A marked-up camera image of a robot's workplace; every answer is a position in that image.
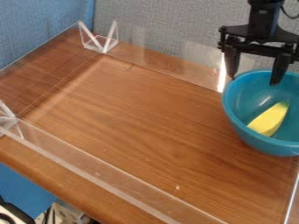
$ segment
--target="wooden tabletop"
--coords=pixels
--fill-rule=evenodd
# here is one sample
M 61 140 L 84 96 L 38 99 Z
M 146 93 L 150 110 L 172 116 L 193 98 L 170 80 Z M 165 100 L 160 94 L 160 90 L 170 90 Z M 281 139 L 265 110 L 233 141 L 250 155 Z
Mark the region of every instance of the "wooden tabletop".
M 282 223 L 297 158 L 238 140 L 220 94 L 205 88 L 217 71 L 125 43 L 112 54 L 134 63 L 84 50 L 69 31 L 0 73 L 0 99 L 23 121 L 226 223 Z M 162 223 L 6 136 L 0 159 L 102 223 Z

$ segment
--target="wood grain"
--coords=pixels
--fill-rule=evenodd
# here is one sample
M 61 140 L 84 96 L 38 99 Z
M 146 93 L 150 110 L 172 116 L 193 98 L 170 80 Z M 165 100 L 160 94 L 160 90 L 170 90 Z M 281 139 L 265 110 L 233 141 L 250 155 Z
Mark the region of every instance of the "wood grain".
M 77 46 L 76 37 L 54 41 Z M 92 54 L 70 62 L 70 51 L 62 54 L 54 42 L 47 46 L 50 55 L 41 49 L 22 66 L 46 74 L 58 71 L 51 77 L 61 75 L 64 81 L 50 82 L 50 94 L 41 98 L 49 89 L 46 85 L 38 89 L 37 81 L 31 98 L 26 89 L 14 98 L 0 90 L 17 111 L 41 99 L 21 113 L 22 119 L 226 223 L 281 223 L 297 158 L 269 157 L 242 144 L 221 110 L 220 94 L 158 73 L 158 67 L 148 69 Z M 57 66 L 56 53 L 77 65 L 74 70 L 61 69 L 66 61 Z M 168 57 L 153 56 L 161 61 Z M 9 76 L 15 82 L 6 86 L 13 90 L 22 76 L 7 72 L 3 77 Z M 5 164 L 104 223 L 160 222 L 6 137 L 0 147 Z

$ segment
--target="table surface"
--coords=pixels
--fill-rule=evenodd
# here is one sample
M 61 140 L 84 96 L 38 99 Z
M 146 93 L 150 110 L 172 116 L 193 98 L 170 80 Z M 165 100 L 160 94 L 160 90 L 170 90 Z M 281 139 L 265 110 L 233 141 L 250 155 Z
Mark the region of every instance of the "table surface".
M 68 31 L 0 73 L 0 99 L 23 121 L 226 223 L 282 223 L 297 157 L 269 157 L 238 140 L 208 89 L 217 71 L 128 43 L 110 55 L 82 49 Z M 102 223 L 161 223 L 6 136 L 0 159 Z

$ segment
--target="bowl rim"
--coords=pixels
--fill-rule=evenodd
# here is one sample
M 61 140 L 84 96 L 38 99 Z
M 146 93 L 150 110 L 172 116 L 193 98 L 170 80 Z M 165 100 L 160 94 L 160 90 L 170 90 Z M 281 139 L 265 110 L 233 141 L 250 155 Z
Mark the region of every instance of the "bowl rim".
M 222 91 L 222 94 L 221 94 L 221 104 L 222 104 L 222 108 L 226 112 L 226 116 L 228 116 L 228 119 L 233 122 L 233 124 L 236 124 L 240 129 L 242 131 L 245 131 L 253 138 L 269 143 L 269 144 L 273 144 L 276 146 L 281 146 L 281 147 L 297 147 L 299 146 L 299 142 L 293 142 L 293 141 L 285 141 L 285 140 L 280 140 L 280 139 L 276 139 L 276 138 L 272 138 L 269 136 L 262 136 L 261 134 L 256 133 L 252 129 L 249 129 L 246 127 L 246 125 L 238 120 L 238 118 L 234 116 L 234 113 L 232 112 L 230 108 L 229 108 L 229 90 L 230 90 L 230 87 L 233 87 L 233 85 L 237 83 L 237 81 L 240 81 L 241 79 L 244 79 L 246 76 L 249 75 L 257 75 L 257 74 L 269 74 L 272 71 L 268 70 L 268 69 L 258 69 L 258 70 L 250 70 L 250 71 L 246 71 L 244 73 L 241 73 L 234 80 L 230 80 L 228 85 L 225 86 L 225 89 Z M 289 75 L 289 76 L 294 76 L 296 78 L 299 78 L 299 75 L 296 73 L 292 73 L 292 72 L 285 72 L 284 75 Z

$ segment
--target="plastic bowl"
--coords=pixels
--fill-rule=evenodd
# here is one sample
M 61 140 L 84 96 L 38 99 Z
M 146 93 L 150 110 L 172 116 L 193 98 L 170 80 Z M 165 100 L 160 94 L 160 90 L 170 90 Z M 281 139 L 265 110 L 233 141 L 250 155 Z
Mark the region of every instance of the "plastic bowl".
M 221 103 L 241 140 L 256 150 L 278 157 L 299 155 L 299 75 L 286 72 L 281 83 L 269 86 L 270 71 L 242 73 L 225 87 Z M 277 132 L 257 134 L 248 123 L 272 105 L 289 102 L 289 109 Z

